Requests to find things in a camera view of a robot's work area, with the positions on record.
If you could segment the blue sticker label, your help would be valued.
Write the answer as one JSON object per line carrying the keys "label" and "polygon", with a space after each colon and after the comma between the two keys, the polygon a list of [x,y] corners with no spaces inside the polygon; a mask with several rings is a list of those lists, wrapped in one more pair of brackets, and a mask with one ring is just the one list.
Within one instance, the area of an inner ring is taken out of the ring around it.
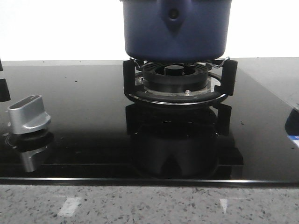
{"label": "blue sticker label", "polygon": [[288,135],[288,138],[299,147],[299,136],[298,135]]}

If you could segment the black pot support grate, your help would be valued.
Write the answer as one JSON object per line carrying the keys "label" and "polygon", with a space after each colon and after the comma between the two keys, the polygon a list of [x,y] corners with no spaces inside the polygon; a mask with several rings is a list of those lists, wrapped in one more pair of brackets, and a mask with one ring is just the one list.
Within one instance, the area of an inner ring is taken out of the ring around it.
{"label": "black pot support grate", "polygon": [[194,93],[206,88],[212,77],[220,83],[213,93],[232,96],[237,64],[230,58],[203,63],[154,63],[130,59],[122,63],[124,92]]}

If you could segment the dark blue cooking pot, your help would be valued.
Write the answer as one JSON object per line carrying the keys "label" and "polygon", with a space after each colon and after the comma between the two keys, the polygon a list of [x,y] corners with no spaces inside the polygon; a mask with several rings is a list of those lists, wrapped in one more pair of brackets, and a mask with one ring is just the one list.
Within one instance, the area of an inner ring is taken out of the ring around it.
{"label": "dark blue cooking pot", "polygon": [[230,0],[124,0],[126,53],[148,62],[214,60],[226,49]]}

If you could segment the black glass gas stove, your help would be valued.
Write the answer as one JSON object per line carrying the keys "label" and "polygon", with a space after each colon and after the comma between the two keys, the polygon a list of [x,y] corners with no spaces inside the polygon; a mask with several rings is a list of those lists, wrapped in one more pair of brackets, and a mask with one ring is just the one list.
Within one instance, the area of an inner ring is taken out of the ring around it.
{"label": "black glass gas stove", "polygon": [[[198,108],[151,108],[123,92],[122,61],[4,62],[2,184],[292,186],[299,113],[257,82],[296,58],[240,59],[234,95]],[[13,134],[8,107],[41,95],[50,124]]]}

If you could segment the silver stove control knob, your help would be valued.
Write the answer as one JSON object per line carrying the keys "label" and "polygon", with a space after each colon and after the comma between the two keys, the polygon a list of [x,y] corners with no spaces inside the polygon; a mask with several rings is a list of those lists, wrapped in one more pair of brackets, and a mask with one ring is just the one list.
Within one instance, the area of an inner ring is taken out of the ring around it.
{"label": "silver stove control knob", "polygon": [[45,129],[51,116],[45,111],[41,95],[28,96],[9,106],[10,131],[13,134],[26,134]]}

